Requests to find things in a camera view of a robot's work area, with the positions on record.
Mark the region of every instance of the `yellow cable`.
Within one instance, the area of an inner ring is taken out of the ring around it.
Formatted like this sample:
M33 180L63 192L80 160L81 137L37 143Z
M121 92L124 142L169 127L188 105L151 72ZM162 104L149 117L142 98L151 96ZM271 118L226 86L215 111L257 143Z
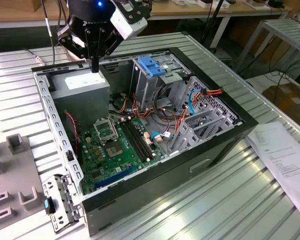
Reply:
M122 113L125 110L125 108L126 108L126 101L127 101L127 98L124 98L123 106L122 106L122 108L119 111L117 111L117 113Z

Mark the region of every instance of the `motherboard chip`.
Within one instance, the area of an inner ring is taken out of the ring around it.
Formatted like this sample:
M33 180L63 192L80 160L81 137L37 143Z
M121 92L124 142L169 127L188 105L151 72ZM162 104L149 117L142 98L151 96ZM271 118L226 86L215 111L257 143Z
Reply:
M97 177L101 176L101 171L98 169L98 170L92 172L92 176L94 178L97 178Z
M110 142L106 144L104 147L110 158L118 156L124 152L120 146L120 143L118 143L117 141Z

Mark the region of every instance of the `blue latch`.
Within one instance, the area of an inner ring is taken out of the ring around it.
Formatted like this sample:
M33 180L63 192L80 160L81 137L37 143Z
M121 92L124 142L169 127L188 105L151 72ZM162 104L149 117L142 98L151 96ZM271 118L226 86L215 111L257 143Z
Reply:
M166 71L161 69L158 63L150 56L139 57L138 61L151 77L157 77L166 74Z

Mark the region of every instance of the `slotted aluminum surface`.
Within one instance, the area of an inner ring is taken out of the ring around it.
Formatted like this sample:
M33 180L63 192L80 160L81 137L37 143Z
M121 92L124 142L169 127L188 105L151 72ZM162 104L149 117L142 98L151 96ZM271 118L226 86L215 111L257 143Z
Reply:
M294 19L265 20L263 27L300 51L300 22Z
M259 123L280 121L300 143L300 127L254 92L232 70L182 33L138 37L123 42L114 54L179 47L223 87ZM51 64L49 48L33 50ZM68 58L56 49L57 62ZM40 104L25 51L0 53L0 142L5 136L28 136L42 181L63 174L56 146ZM114 223L93 238L83 219L55 235L44 211L0 230L0 239L297 239L300 213L246 141L221 163L195 179Z

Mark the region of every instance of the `red cable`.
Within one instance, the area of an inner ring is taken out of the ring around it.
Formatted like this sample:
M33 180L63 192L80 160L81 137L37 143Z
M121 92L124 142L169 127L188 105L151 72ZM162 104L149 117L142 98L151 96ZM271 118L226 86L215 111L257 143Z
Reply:
M77 133L77 127L76 127L76 122L74 120L74 118L71 116L70 113L68 113L67 111L64 112L72 121L73 124L73 128L74 128L74 136L75 136L75 154L78 155L78 133Z

